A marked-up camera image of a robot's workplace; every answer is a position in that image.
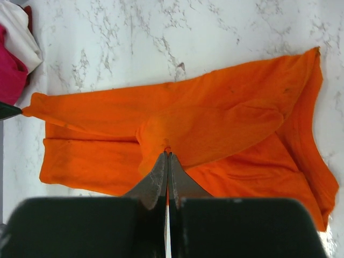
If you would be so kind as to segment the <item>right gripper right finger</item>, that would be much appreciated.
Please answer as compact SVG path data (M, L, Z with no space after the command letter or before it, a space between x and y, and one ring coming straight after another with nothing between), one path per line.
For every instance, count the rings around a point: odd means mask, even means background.
M325 257L306 208L290 198L215 198L168 156L172 257Z

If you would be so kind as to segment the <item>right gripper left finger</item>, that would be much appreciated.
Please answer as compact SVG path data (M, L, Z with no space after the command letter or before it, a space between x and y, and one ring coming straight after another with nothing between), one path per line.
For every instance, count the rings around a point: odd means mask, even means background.
M167 153L121 197L23 201L1 235L1 257L165 257Z

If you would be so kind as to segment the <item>orange t shirt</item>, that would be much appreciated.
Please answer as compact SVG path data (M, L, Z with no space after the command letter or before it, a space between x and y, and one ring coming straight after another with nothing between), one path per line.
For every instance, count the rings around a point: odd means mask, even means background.
M70 95L34 93L45 122L40 180L122 196L164 151L215 197L300 201L326 231L339 185L314 142L320 50L180 82Z

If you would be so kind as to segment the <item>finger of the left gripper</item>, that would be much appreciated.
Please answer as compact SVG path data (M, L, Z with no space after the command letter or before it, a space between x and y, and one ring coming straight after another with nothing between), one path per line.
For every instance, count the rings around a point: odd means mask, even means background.
M22 110L16 106L0 102L0 121L22 114Z

